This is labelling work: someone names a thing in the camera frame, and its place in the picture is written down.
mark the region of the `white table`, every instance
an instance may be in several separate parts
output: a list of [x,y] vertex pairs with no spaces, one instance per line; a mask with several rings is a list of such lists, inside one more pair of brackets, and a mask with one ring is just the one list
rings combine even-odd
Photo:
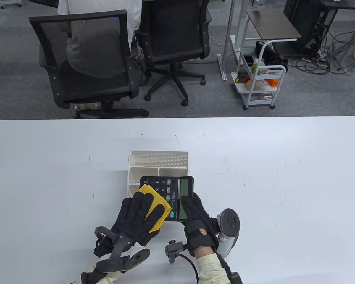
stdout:
[[[0,284],[70,283],[96,262],[130,149],[189,151],[210,215],[240,215],[226,260],[245,284],[355,284],[355,117],[0,121]],[[194,283],[168,265],[173,238],[165,223],[118,283]]]

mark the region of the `protective sleeve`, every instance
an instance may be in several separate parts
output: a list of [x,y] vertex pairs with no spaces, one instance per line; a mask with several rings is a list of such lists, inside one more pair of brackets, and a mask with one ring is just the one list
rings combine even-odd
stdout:
[[215,253],[200,257],[196,261],[200,271],[199,284],[230,284]]

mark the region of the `gloved hand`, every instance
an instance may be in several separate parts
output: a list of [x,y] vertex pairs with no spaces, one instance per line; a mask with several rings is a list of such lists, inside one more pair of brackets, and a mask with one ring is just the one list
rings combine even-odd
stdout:
[[[116,223],[110,229],[116,234],[125,234],[133,243],[138,242],[141,246],[147,243],[159,234],[160,230],[149,233],[155,224],[164,214],[164,207],[162,204],[157,205],[153,212],[146,218],[147,213],[153,204],[154,197],[152,194],[143,194],[136,192],[133,198],[125,198],[122,201],[121,210],[118,214]],[[99,245],[96,246],[94,254],[97,257],[102,257],[111,253],[113,244],[110,238],[105,237]]]
[[[193,198],[182,196],[180,202],[187,214],[184,233],[190,255],[194,256],[193,252],[200,246],[211,246],[216,252],[219,245],[216,233],[220,232],[217,219],[210,218],[196,193],[193,194]],[[203,235],[200,229],[204,229],[207,235]]]

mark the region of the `desk organizer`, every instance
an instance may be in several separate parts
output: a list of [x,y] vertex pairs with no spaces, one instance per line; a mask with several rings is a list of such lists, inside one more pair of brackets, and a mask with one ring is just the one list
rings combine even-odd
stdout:
[[188,152],[130,150],[128,197],[139,191],[142,176],[188,176]]

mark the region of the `black calculator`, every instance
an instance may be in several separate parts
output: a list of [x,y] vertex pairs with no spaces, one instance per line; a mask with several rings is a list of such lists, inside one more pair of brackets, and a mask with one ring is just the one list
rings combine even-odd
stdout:
[[172,210],[166,221],[185,221],[187,214],[180,204],[183,195],[193,196],[193,177],[191,176],[142,176],[139,188],[150,185],[163,197]]

